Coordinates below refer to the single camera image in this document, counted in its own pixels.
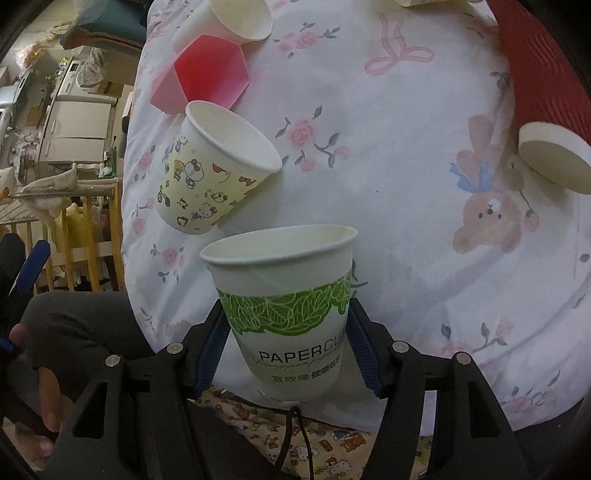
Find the white paper cup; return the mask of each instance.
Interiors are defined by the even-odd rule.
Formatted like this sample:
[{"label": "white paper cup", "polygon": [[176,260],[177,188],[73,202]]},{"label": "white paper cup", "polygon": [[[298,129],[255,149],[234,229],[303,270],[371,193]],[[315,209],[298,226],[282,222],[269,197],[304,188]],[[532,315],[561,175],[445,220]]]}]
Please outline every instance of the white paper cup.
[{"label": "white paper cup", "polygon": [[224,38],[238,45],[271,35],[273,19],[265,0],[203,0],[173,38],[181,53],[200,35]]},{"label": "white paper cup", "polygon": [[273,144],[230,110],[196,100],[186,114],[166,151],[156,208],[173,228],[199,235],[280,171],[282,162]]},{"label": "white paper cup", "polygon": [[201,251],[242,355],[269,397],[307,401],[335,383],[357,234],[342,225],[291,226]]}]

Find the metal screw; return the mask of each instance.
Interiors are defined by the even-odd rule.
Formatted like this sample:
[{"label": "metal screw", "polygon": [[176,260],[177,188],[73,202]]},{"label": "metal screw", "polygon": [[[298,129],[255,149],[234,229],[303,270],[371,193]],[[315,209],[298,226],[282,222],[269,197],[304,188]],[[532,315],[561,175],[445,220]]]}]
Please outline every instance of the metal screw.
[{"label": "metal screw", "polygon": [[472,357],[465,352],[460,352],[456,355],[456,360],[462,365],[467,365],[472,362]]},{"label": "metal screw", "polygon": [[120,360],[121,360],[121,357],[119,355],[109,355],[107,357],[107,360],[105,360],[105,365],[107,367],[114,367],[115,365],[117,365],[119,363]]},{"label": "metal screw", "polygon": [[166,351],[171,354],[180,353],[183,351],[183,344],[179,342],[171,343],[166,347]]},{"label": "metal screw", "polygon": [[394,349],[395,352],[406,353],[406,352],[408,352],[408,343],[399,340],[398,342],[394,342],[392,344],[392,348]]}]

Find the teal chair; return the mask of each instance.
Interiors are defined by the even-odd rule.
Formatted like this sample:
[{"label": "teal chair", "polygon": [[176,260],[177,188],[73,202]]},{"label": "teal chair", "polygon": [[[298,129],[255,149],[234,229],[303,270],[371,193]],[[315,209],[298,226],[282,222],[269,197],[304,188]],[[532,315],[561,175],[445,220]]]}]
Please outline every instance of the teal chair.
[{"label": "teal chair", "polygon": [[96,0],[80,13],[60,44],[65,50],[85,45],[139,57],[146,41],[145,18],[151,3]]}]

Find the pink ribbon print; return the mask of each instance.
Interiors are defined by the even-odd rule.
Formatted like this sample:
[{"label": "pink ribbon print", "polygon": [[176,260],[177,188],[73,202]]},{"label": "pink ribbon print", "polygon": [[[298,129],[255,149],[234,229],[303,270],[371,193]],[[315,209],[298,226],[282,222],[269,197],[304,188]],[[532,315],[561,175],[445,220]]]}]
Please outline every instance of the pink ribbon print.
[{"label": "pink ribbon print", "polygon": [[392,44],[390,43],[390,39],[388,38],[390,25],[388,23],[388,18],[384,14],[378,14],[380,21],[382,22],[382,45],[384,50],[389,54],[388,56],[384,57],[377,57],[373,60],[368,61],[365,64],[365,71],[370,75],[383,75],[387,73],[394,65],[396,65],[399,61],[408,60],[408,61],[420,61],[422,63],[429,63],[432,61],[435,53],[433,50],[427,47],[407,47],[406,40],[402,34],[402,26],[404,25],[404,20],[395,20],[396,26],[394,27],[394,38],[398,42],[400,46],[400,55],[398,55],[394,48],[392,48]]}]

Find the black cord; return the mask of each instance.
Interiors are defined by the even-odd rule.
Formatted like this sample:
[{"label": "black cord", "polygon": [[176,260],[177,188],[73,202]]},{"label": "black cord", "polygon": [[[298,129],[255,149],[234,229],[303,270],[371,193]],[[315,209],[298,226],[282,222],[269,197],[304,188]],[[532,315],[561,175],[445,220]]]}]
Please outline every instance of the black cord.
[{"label": "black cord", "polygon": [[308,467],[310,469],[310,480],[314,480],[314,460],[312,458],[312,447],[310,446],[310,440],[308,439],[308,434],[306,433],[306,428],[304,426],[304,419],[301,416],[301,410],[298,407],[291,407],[287,414],[285,415],[285,436],[283,437],[283,443],[281,444],[281,450],[279,451],[279,455],[277,455],[277,460],[273,464],[273,470],[271,475],[269,476],[269,480],[275,480],[279,472],[281,472],[281,467],[285,463],[285,459],[287,459],[287,454],[290,451],[290,442],[293,436],[293,415],[296,415],[298,425],[300,426],[301,434],[304,437],[304,442],[306,443],[306,449],[308,451]]}]

